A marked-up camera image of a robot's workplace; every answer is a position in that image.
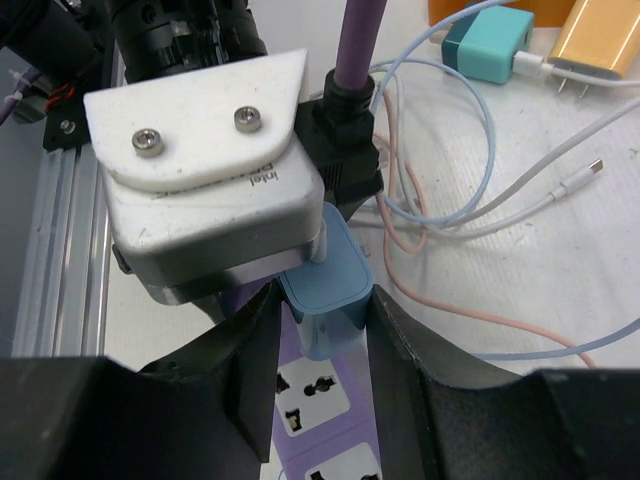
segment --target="power strip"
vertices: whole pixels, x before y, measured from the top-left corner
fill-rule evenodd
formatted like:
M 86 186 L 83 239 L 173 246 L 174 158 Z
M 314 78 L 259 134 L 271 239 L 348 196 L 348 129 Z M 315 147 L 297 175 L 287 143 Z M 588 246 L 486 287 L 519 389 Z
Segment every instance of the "power strip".
M 273 441 L 287 480 L 382 480 L 371 401 L 344 355 L 302 355 L 283 304 Z

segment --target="pink cable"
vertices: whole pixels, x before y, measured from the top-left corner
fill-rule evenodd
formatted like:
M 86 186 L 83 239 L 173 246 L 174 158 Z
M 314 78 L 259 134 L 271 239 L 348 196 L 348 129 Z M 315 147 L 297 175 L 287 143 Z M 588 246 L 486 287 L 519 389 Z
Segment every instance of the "pink cable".
M 393 118 L 393 108 L 391 98 L 388 93 L 384 92 L 384 102 L 387 111 L 387 117 L 389 120 L 389 191 L 388 196 L 393 197 L 393 193 L 395 190 L 395 169 L 396 169 L 396 133 L 395 133 L 395 123 Z M 422 193 L 422 189 L 420 188 L 420 184 L 418 182 L 417 176 L 413 171 L 410 164 L 406 165 L 407 172 L 411 177 L 411 182 L 413 183 L 415 190 L 418 194 L 418 202 L 420 204 L 420 211 L 424 216 L 427 214 L 426 202 L 424 199 L 424 195 Z M 482 320 L 484 322 L 495 323 L 497 325 L 504 325 L 505 327 L 517 328 L 519 330 L 524 330 L 525 332 L 534 333 L 541 337 L 548 338 L 549 340 L 553 340 L 554 342 L 559 343 L 567 348 L 575 347 L 576 345 L 571 342 L 571 340 L 559 335 L 551 330 L 548 330 L 544 327 L 539 327 L 537 325 L 532 325 L 530 323 L 521 322 L 518 320 L 512 320 L 510 318 L 501 317 L 498 315 L 492 315 L 489 313 L 479 312 L 476 310 L 471 310 L 462 307 L 455 307 L 452 305 L 447 305 L 446 303 L 437 302 L 422 295 L 419 295 L 416 292 L 413 292 L 409 288 L 407 288 L 397 277 L 395 271 L 393 270 L 393 264 L 391 261 L 391 248 L 389 237 L 393 238 L 393 240 L 407 253 L 418 253 L 420 252 L 427 240 L 427 231 L 426 229 L 422 230 L 422 236 L 420 238 L 420 243 L 416 246 L 408 245 L 402 237 L 398 234 L 395 227 L 393 226 L 393 222 L 391 220 L 391 211 L 384 203 L 384 196 L 380 193 L 376 195 L 376 201 L 378 204 L 378 209 L 380 210 L 380 216 L 382 217 L 382 222 L 384 223 L 384 265 L 387 269 L 387 274 L 389 278 L 393 282 L 393 284 L 400 290 L 404 295 L 414 300 L 417 303 L 420 303 L 426 307 L 434 308 L 436 310 L 441 310 L 443 312 L 453 313 L 454 315 L 461 315 L 468 318 L 473 318 L 475 320 Z M 589 367 L 594 368 L 595 362 L 586 353 L 579 353 L 578 356 L 582 359 L 582 361 Z

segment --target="orange box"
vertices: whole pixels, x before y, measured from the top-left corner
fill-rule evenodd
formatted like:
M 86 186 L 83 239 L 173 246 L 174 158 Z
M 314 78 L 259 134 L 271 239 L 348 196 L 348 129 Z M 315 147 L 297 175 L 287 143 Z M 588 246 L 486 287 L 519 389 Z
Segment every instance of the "orange box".
M 471 3 L 469 0 L 427 0 L 429 24 L 433 25 Z M 561 27 L 575 0 L 518 0 L 505 5 L 533 12 L 536 27 Z

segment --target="screw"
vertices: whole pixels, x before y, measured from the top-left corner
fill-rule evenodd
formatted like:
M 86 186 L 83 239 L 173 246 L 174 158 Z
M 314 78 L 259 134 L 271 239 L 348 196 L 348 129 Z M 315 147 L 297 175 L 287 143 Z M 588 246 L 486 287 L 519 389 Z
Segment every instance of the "screw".
M 60 130 L 62 130 L 65 135 L 71 135 L 75 129 L 76 124 L 74 122 L 70 122 L 69 120 L 60 122 Z
M 260 111 L 255 107 L 240 107 L 233 116 L 236 130 L 242 133 L 253 133 L 260 130 L 262 120 Z
M 131 138 L 133 148 L 136 153 L 144 158 L 151 158 L 160 155 L 164 150 L 164 143 L 160 133 L 151 128 L 143 128 L 133 134 Z

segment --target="gold power adapter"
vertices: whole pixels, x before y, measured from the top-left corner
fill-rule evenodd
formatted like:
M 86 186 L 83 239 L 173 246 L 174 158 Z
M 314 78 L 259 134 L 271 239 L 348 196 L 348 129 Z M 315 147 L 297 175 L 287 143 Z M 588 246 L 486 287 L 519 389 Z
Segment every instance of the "gold power adapter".
M 547 61 L 609 80 L 640 50 L 640 0 L 577 0 Z

